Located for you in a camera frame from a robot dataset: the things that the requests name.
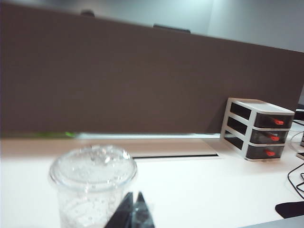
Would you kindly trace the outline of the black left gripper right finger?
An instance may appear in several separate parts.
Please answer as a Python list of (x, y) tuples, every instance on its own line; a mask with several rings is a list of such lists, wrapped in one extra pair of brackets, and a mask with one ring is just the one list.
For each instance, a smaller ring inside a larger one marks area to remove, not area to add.
[(131, 228), (155, 228), (155, 224), (142, 192), (138, 192), (133, 205)]

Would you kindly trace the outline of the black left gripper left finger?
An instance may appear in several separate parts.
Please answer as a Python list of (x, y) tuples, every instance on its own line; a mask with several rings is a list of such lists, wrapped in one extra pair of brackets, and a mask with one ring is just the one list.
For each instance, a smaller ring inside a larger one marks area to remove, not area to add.
[(133, 193), (128, 192), (107, 222), (105, 228), (130, 228), (133, 212)]

